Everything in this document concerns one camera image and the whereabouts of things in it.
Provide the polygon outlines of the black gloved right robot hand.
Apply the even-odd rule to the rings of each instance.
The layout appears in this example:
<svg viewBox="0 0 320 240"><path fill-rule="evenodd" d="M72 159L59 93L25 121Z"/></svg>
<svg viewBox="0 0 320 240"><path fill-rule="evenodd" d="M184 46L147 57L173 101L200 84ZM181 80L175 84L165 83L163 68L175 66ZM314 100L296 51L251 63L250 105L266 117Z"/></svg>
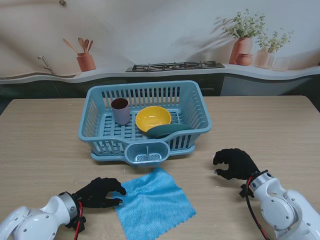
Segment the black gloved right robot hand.
<svg viewBox="0 0 320 240"><path fill-rule="evenodd" d="M213 164L228 165L227 170L216 169L214 172L224 179L248 180L252 174L259 173L260 170L251 159L251 157L243 150L238 148L222 149L215 153Z"/></svg>

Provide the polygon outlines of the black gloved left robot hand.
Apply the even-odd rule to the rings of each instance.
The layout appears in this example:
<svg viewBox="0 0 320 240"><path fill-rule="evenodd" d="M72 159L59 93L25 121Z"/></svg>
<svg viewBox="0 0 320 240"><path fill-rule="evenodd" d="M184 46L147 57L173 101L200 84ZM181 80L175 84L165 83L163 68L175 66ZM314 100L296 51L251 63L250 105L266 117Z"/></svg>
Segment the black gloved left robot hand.
<svg viewBox="0 0 320 240"><path fill-rule="evenodd" d="M125 188L116 178L97 177L73 193L72 196L77 202L81 202L83 208L106 209L118 206L123 202L119 198L107 198L108 193L111 192L118 192L122 196L127 194Z"/></svg>

